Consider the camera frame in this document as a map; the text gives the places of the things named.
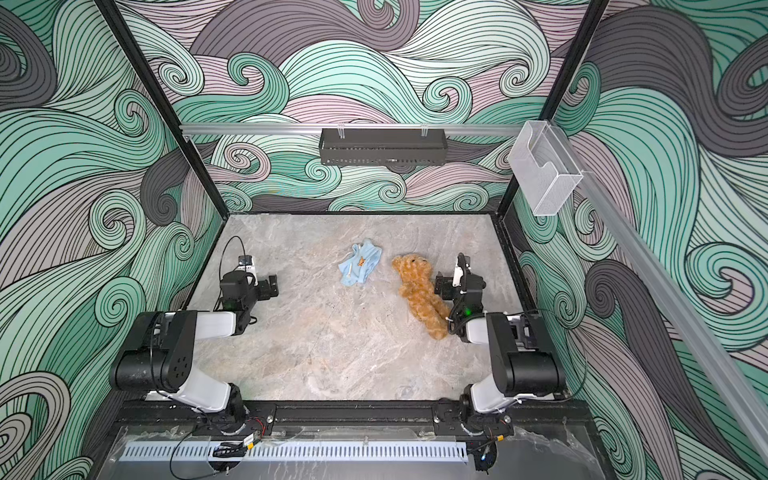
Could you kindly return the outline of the brown teddy bear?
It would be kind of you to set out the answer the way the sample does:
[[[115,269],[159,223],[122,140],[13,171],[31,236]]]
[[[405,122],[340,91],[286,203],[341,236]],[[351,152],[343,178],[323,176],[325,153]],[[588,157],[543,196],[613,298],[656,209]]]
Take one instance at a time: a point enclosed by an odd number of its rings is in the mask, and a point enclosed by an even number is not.
[[[412,253],[394,257],[391,265],[401,279],[399,294],[407,300],[411,313],[432,339],[446,338],[450,308],[434,291],[429,261]]]

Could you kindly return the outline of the light blue bear hoodie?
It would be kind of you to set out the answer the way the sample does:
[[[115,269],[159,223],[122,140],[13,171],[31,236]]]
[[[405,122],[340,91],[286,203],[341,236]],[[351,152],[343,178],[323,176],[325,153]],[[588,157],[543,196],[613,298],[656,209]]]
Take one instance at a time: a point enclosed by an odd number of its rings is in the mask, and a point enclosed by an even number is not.
[[[352,246],[352,253],[338,265],[341,284],[352,286],[364,284],[380,262],[382,249],[365,239]]]

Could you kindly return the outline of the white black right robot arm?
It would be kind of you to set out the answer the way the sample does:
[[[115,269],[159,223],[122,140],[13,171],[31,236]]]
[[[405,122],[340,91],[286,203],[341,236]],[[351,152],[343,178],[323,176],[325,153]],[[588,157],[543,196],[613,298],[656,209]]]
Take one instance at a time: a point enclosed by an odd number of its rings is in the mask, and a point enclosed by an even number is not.
[[[464,343],[486,346],[490,355],[491,373],[460,397],[464,421],[526,400],[552,400],[565,387],[565,373],[555,356],[539,347],[530,317],[486,311],[484,289],[483,278],[472,273],[435,279],[435,293],[452,303],[448,332]]]

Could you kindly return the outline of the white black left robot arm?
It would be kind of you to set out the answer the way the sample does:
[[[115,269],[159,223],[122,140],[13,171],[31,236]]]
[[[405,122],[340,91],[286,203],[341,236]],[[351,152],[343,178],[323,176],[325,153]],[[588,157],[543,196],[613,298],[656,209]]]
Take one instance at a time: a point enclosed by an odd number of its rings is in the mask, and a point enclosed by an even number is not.
[[[112,363],[111,387],[155,393],[201,413],[224,413],[236,424],[244,423],[247,408],[239,388],[200,370],[195,344],[243,334],[255,322],[254,306],[278,296],[277,276],[260,279],[236,269],[221,278],[220,306],[215,310],[139,314]]]

